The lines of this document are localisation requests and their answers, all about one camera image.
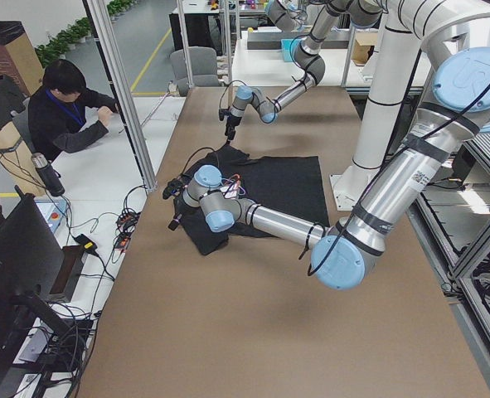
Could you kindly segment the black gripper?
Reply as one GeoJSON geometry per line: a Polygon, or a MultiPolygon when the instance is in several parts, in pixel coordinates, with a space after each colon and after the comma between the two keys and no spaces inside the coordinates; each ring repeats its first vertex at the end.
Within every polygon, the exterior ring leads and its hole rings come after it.
{"type": "Polygon", "coordinates": [[[187,213],[187,204],[183,200],[183,193],[186,190],[188,183],[188,176],[177,176],[167,184],[167,190],[169,196],[173,196],[174,205],[174,215],[168,225],[168,228],[171,231],[174,231],[179,227],[183,216],[187,213]]]}
{"type": "Polygon", "coordinates": [[[235,116],[228,112],[226,115],[226,130],[225,136],[227,141],[232,141],[235,138],[235,129],[240,125],[241,117],[235,116]]]}

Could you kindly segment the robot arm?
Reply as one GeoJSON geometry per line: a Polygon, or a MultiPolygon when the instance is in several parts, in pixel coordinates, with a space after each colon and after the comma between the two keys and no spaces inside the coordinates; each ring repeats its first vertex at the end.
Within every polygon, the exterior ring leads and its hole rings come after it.
{"type": "Polygon", "coordinates": [[[213,165],[181,177],[178,187],[167,187],[163,193],[175,204],[171,229],[186,214],[201,211],[215,233],[245,223],[301,243],[311,256],[308,273],[333,289],[359,285],[384,253],[386,237],[402,213],[440,166],[459,145],[490,127],[490,2],[325,1],[294,51],[303,76],[273,99],[241,85],[232,105],[219,112],[227,138],[234,138],[248,107],[263,122],[273,123],[283,108],[321,81],[325,63],[319,52],[342,14],[360,28],[386,18],[357,150],[334,187],[337,206],[349,209],[350,215],[324,229],[250,199],[232,197],[213,165]],[[386,161],[383,133],[392,130],[418,52],[428,56],[434,74],[413,128],[386,161]]]}
{"type": "Polygon", "coordinates": [[[324,77],[325,62],[319,55],[323,42],[346,13],[351,23],[360,28],[372,27],[382,14],[382,8],[373,1],[321,1],[322,8],[310,32],[300,40],[294,39],[289,48],[291,61],[303,71],[300,79],[273,99],[267,98],[260,89],[248,85],[237,88],[232,105],[219,110],[219,119],[226,122],[226,141],[235,137],[247,106],[252,106],[261,121],[273,123],[279,112],[294,102],[300,95],[318,85],[324,77]]]}

